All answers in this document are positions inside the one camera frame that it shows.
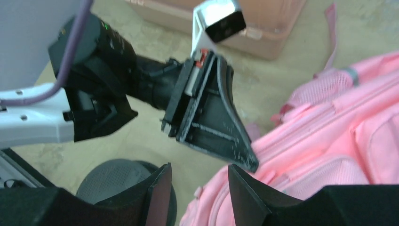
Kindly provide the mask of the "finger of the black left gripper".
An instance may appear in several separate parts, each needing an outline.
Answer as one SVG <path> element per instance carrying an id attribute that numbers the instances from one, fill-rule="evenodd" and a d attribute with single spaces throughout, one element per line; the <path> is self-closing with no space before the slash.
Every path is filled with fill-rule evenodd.
<path id="1" fill-rule="evenodd" d="M 220 55 L 207 61 L 197 95 L 190 97 L 176 140 L 188 147 L 256 172 L 259 161 L 232 98 L 234 71 Z"/>

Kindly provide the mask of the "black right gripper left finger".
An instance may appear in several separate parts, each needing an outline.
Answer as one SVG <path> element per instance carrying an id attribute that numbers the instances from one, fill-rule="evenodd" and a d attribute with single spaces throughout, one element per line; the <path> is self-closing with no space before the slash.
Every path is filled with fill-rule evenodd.
<path id="1" fill-rule="evenodd" d="M 17 187 L 0 191 L 2 226 L 165 226 L 172 167 L 162 165 L 147 179 L 89 204 L 59 187 Z"/>

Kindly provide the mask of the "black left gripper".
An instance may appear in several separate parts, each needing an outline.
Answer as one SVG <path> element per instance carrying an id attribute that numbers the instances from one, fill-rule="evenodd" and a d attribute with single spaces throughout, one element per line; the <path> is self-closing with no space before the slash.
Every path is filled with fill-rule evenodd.
<path id="1" fill-rule="evenodd" d="M 75 142 L 104 137 L 133 120 L 127 97 L 164 111 L 162 130 L 180 142 L 198 141 L 216 128 L 215 54 L 196 49 L 185 62 L 136 55 L 119 33 L 89 14 L 64 85 Z"/>

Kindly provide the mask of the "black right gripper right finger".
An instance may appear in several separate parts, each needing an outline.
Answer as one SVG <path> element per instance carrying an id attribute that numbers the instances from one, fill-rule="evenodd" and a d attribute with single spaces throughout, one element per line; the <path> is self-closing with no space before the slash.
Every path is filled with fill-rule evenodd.
<path id="1" fill-rule="evenodd" d="M 398 185 L 326 186 L 305 201 L 228 166 L 238 226 L 397 226 Z"/>

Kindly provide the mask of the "pink student backpack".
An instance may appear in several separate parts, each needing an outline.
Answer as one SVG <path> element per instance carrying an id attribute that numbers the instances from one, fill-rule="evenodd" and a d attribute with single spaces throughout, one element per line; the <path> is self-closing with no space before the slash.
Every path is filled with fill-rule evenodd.
<path id="1" fill-rule="evenodd" d="M 326 186 L 399 186 L 399 53 L 332 66 L 297 88 L 253 150 L 254 179 L 305 201 Z M 228 166 L 195 193 L 182 226 L 236 226 Z"/>

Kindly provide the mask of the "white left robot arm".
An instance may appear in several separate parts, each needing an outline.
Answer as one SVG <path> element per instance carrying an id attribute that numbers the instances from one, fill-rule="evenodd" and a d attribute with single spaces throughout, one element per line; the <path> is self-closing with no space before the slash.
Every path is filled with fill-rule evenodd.
<path id="1" fill-rule="evenodd" d="M 105 137 L 138 113 L 127 97 L 164 111 L 161 129 L 188 147 L 255 172 L 259 161 L 236 112 L 233 68 L 213 45 L 245 28 L 241 13 L 213 24 L 193 20 L 189 59 L 158 62 L 135 53 L 109 24 L 87 13 L 67 22 L 48 53 L 64 84 L 39 102 L 27 100 L 52 83 L 0 94 L 0 146 L 79 142 Z"/>

